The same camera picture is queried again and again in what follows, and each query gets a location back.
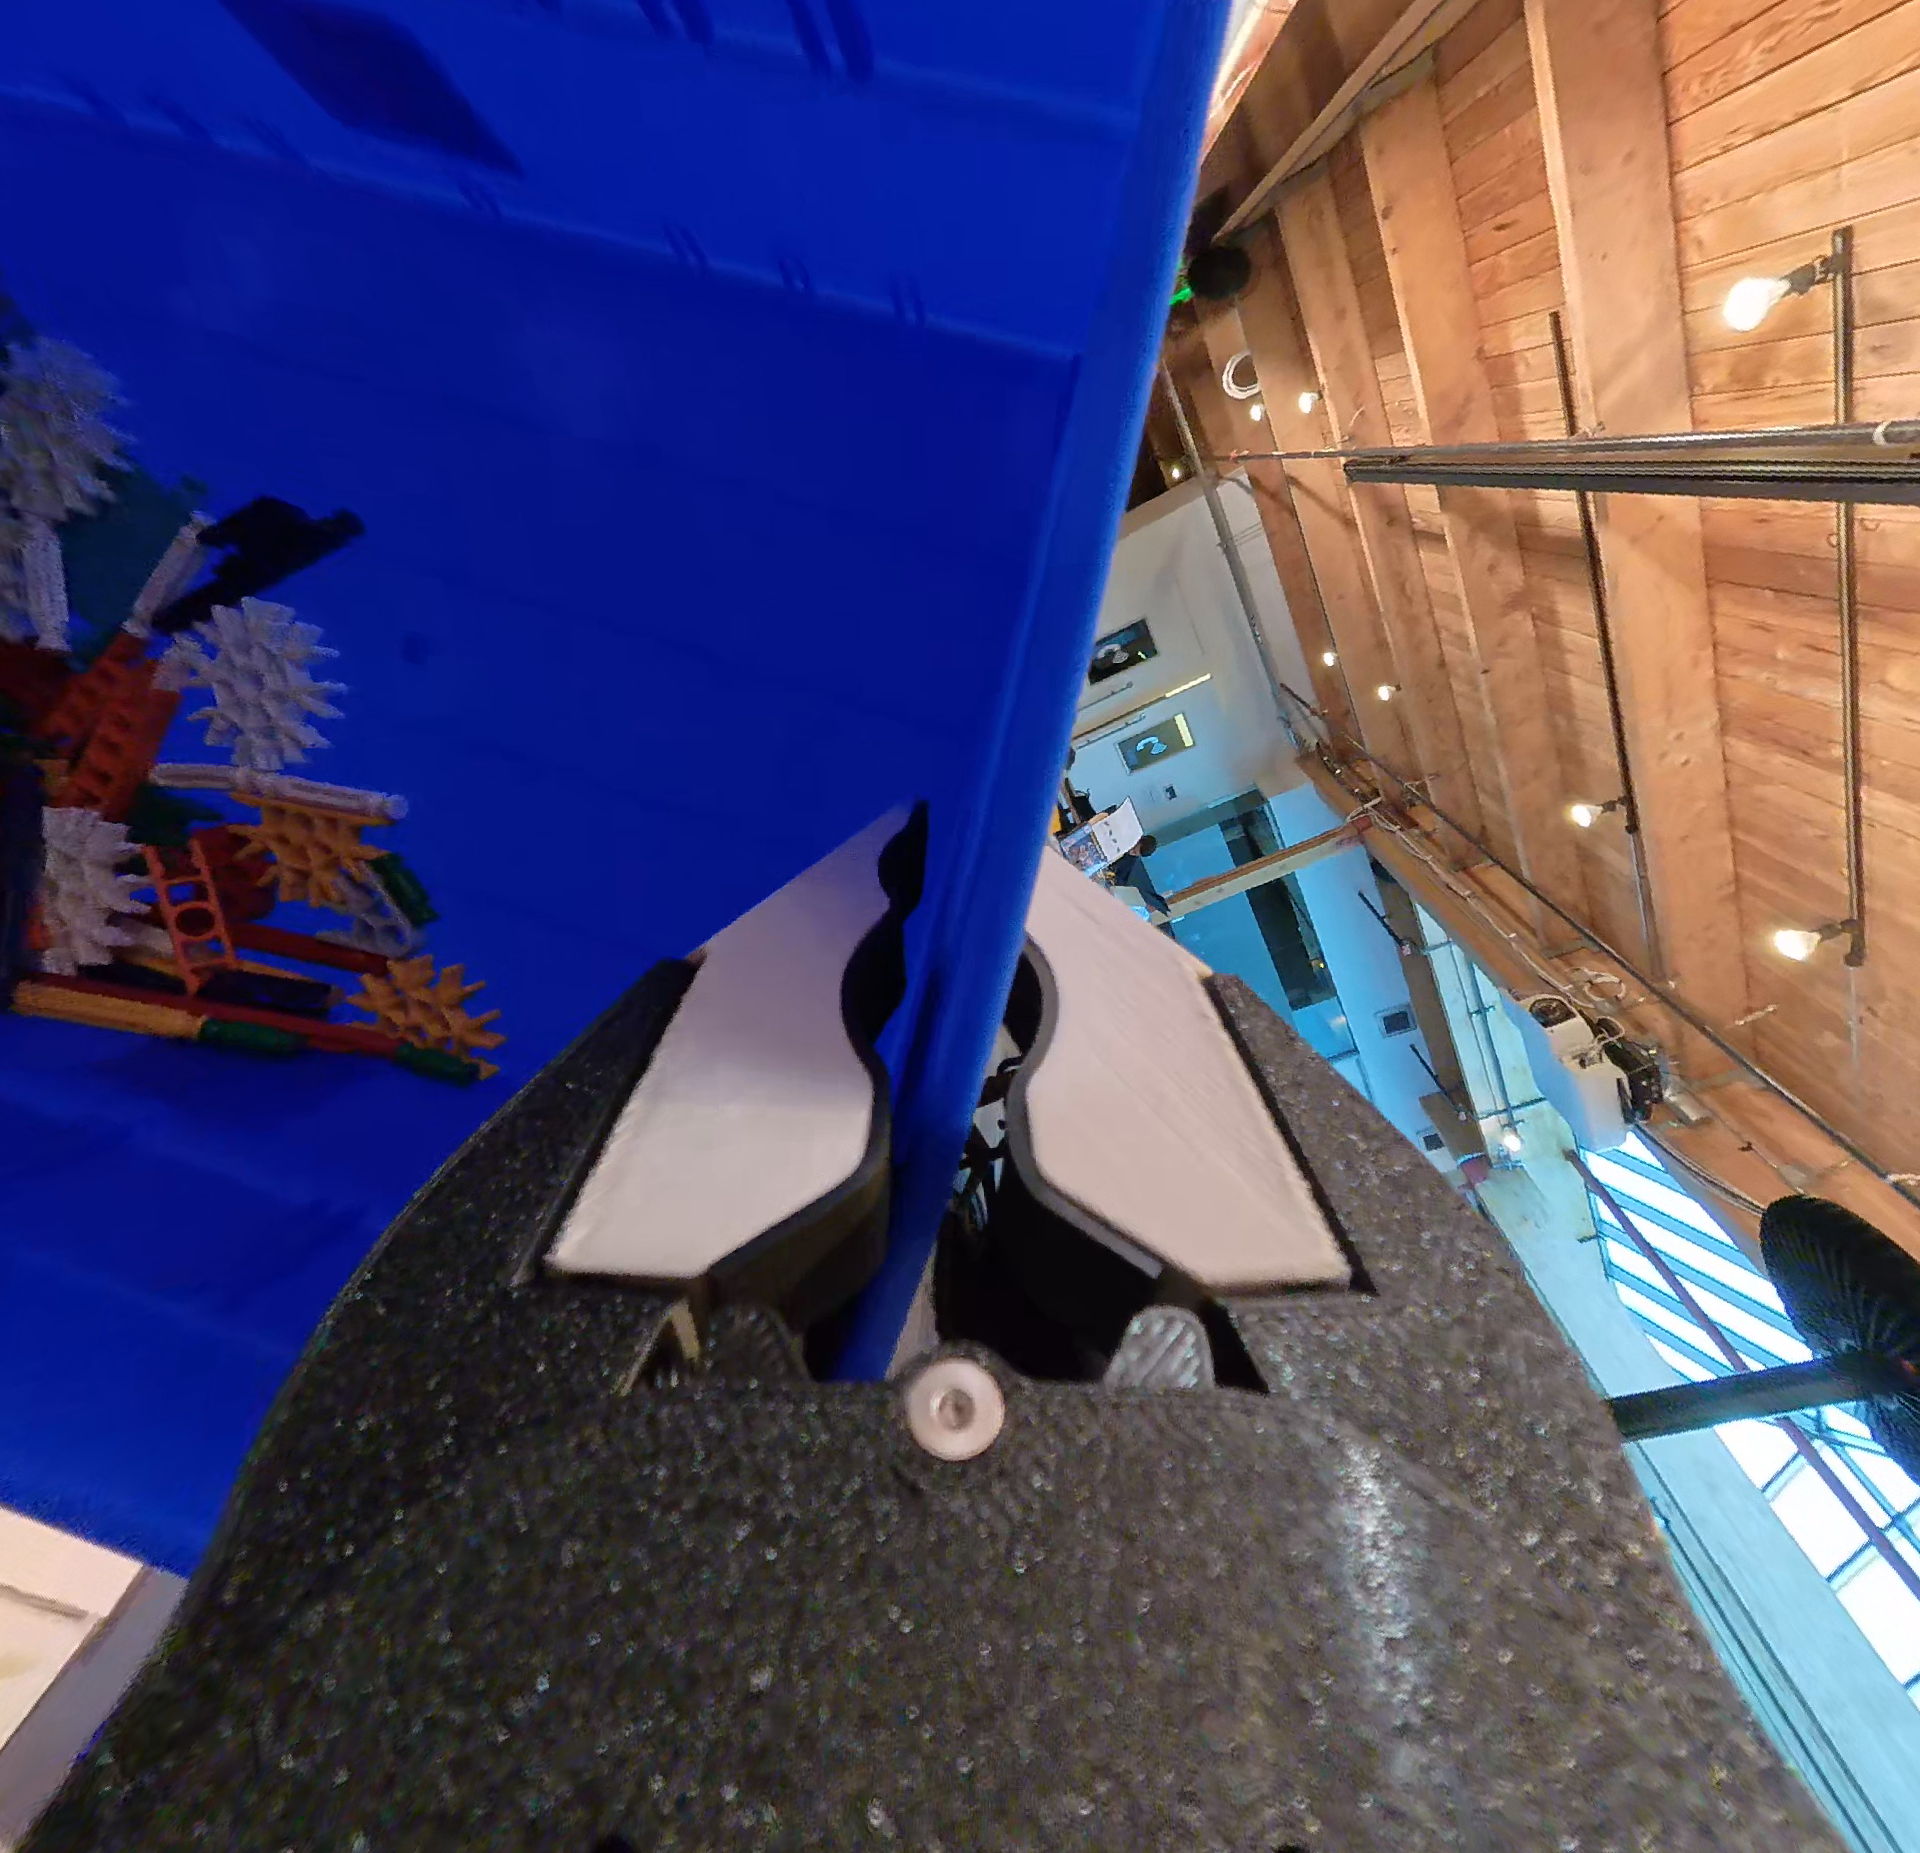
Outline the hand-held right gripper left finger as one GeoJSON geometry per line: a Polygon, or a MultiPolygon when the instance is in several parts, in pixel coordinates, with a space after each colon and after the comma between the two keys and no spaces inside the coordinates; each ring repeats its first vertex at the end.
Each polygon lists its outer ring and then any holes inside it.
{"type": "Polygon", "coordinates": [[[541,1272],[752,1308],[809,1372],[885,1263],[892,1080],[928,808],[900,805],[719,928],[695,954],[541,1272]]]}

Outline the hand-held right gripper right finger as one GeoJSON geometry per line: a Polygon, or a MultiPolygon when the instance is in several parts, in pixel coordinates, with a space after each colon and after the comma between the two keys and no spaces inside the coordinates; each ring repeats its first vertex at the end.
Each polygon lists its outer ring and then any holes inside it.
{"type": "Polygon", "coordinates": [[[935,1337],[997,1360],[1251,1360],[1236,1307],[1351,1248],[1211,972],[1046,848],[935,1240],[935,1337]]]}

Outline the large blue plastic bin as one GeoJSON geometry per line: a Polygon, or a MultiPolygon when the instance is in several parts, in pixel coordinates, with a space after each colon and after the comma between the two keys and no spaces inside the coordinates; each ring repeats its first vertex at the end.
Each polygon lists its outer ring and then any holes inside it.
{"type": "Polygon", "coordinates": [[[1232,0],[3,0],[14,327],[400,795],[471,1089],[3,1017],[3,1504],[183,1575],[377,1235],[650,964],[930,815],[878,1376],[1012,977],[1232,0]]]}

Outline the ceiling mounted heater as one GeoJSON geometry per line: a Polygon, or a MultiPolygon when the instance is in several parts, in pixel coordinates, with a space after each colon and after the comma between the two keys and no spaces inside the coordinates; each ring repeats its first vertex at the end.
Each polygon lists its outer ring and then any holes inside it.
{"type": "Polygon", "coordinates": [[[1576,1143],[1612,1148],[1666,1100],[1659,1056],[1618,1020],[1551,993],[1505,1001],[1504,1008],[1530,1073],[1576,1143]]]}

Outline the pile of plastic construction pieces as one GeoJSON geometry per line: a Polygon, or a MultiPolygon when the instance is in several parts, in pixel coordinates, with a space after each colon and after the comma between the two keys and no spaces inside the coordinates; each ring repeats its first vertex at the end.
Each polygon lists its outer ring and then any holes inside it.
{"type": "Polygon", "coordinates": [[[203,509],[133,456],[123,395],[3,298],[3,1013],[260,1058],[496,1070],[479,983],[394,792],[306,775],[334,651],[272,590],[355,542],[348,509],[203,509]]]}

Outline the black rod stand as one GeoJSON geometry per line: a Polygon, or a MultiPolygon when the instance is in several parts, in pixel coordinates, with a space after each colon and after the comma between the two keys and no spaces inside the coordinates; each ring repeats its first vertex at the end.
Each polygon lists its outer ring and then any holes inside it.
{"type": "Polygon", "coordinates": [[[1867,1220],[1788,1195],[1759,1218],[1759,1248],[1811,1359],[1609,1400],[1624,1440],[1860,1405],[1882,1450],[1918,1476],[1918,1265],[1867,1220]]]}

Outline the ceiling metal pipe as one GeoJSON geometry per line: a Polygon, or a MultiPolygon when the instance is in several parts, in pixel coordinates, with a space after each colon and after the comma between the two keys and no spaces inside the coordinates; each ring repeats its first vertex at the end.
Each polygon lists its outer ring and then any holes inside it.
{"type": "Polygon", "coordinates": [[[1233,450],[1334,463],[1349,486],[1918,504],[1918,419],[1382,448],[1233,450]]]}

